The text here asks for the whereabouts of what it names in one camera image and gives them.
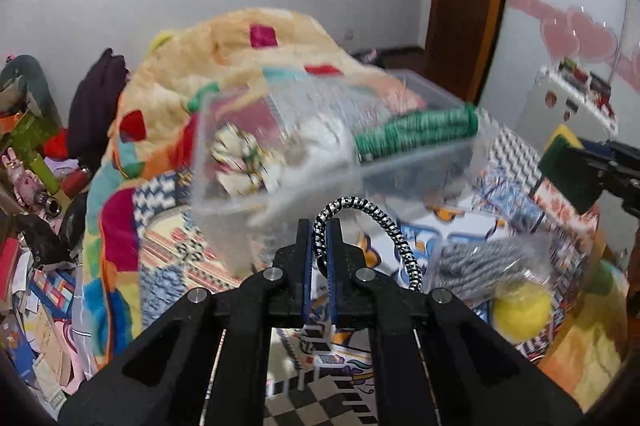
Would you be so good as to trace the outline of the yellow soft ball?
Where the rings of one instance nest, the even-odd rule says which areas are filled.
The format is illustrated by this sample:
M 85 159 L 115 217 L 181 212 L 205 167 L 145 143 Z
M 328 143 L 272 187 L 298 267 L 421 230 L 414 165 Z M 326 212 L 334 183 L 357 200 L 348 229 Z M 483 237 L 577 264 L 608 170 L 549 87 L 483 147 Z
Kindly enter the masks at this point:
M 527 342 L 548 324 L 552 293 L 543 285 L 523 281 L 500 286 L 494 299 L 492 326 L 511 344 Z

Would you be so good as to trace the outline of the grey green plush pillow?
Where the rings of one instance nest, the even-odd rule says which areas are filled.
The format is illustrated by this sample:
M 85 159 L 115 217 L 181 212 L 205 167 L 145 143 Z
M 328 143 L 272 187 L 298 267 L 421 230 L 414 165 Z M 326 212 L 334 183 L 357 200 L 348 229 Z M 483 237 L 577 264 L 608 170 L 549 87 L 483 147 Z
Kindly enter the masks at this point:
M 11 54 L 1 70 L 1 115 L 26 111 L 61 123 L 39 62 L 29 54 Z

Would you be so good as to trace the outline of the dark purple garment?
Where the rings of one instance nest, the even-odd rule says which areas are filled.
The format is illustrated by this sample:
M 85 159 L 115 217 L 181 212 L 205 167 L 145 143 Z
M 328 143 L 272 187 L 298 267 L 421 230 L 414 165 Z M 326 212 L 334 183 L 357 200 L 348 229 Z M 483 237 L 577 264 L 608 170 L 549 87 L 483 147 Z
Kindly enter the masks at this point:
M 125 58 L 106 48 L 80 82 L 70 105 L 66 146 L 70 158 L 97 170 L 108 145 L 107 131 L 128 80 Z

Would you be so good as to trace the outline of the yellow green sponge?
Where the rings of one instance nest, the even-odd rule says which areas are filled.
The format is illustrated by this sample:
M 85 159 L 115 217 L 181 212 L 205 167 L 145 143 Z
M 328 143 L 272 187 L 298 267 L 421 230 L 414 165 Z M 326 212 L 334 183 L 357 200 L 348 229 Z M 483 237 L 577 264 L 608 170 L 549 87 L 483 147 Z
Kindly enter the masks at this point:
M 566 125 L 555 128 L 542 152 L 538 169 L 564 198 L 583 215 L 602 193 L 597 173 L 588 166 L 582 142 Z

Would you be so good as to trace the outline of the pink rabbit plush toy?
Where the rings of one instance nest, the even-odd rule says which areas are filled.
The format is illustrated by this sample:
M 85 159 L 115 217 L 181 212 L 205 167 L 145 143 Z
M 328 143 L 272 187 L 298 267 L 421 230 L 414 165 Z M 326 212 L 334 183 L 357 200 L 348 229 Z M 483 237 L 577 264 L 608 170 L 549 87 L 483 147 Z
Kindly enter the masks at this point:
M 24 166 L 14 149 L 7 148 L 1 161 L 6 168 L 18 204 L 41 218 L 55 218 L 61 213 L 62 208 L 58 200 L 49 194 L 37 175 Z

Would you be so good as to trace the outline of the clear plastic storage box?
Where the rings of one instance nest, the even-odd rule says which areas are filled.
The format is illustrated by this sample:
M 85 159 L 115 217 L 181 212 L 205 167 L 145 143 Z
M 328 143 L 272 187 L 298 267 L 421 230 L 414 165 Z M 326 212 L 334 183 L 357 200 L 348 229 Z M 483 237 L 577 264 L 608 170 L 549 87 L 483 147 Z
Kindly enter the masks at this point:
M 201 97 L 192 215 L 234 276 L 270 263 L 337 198 L 418 214 L 461 194 L 486 166 L 497 128 L 408 70 L 286 73 Z

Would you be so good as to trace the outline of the green cardboard box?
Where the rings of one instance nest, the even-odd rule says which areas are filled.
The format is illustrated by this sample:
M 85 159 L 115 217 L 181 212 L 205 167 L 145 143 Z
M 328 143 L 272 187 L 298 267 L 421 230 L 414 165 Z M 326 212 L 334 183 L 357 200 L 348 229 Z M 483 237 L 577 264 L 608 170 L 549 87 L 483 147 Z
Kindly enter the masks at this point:
M 31 170 L 51 195 L 60 190 L 58 179 L 41 154 L 44 142 L 54 137 L 60 126 L 49 115 L 37 117 L 26 112 L 15 121 L 13 129 L 1 136 L 1 153 L 11 148 L 23 165 Z

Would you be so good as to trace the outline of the floral fabric scrunchie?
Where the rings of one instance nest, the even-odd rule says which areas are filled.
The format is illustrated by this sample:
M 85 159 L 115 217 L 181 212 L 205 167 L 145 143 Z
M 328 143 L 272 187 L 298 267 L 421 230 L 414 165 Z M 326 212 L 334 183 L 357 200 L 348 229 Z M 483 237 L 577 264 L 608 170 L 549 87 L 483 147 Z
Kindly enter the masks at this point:
M 280 186 L 283 156 L 263 148 L 254 134 L 238 126 L 222 125 L 215 132 L 209 155 L 216 166 L 216 180 L 232 198 L 272 192 Z

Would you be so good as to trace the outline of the white cloth sock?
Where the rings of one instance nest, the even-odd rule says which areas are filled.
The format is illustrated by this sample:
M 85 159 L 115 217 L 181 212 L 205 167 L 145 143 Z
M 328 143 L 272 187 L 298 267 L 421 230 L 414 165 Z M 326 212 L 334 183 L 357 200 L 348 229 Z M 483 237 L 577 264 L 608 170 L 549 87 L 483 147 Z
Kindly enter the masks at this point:
M 352 132 L 339 118 L 318 114 L 304 120 L 285 147 L 285 165 L 266 207 L 248 220 L 252 228 L 312 218 L 325 204 L 360 191 Z

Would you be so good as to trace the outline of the white sliding wardrobe door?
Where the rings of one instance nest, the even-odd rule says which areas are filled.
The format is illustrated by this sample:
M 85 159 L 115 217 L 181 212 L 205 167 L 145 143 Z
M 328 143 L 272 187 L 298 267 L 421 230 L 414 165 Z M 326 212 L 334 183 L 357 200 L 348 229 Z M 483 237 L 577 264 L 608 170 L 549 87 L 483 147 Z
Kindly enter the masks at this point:
M 639 0 L 506 0 L 480 106 L 514 127 L 537 72 L 569 56 L 612 88 L 618 138 L 639 143 Z

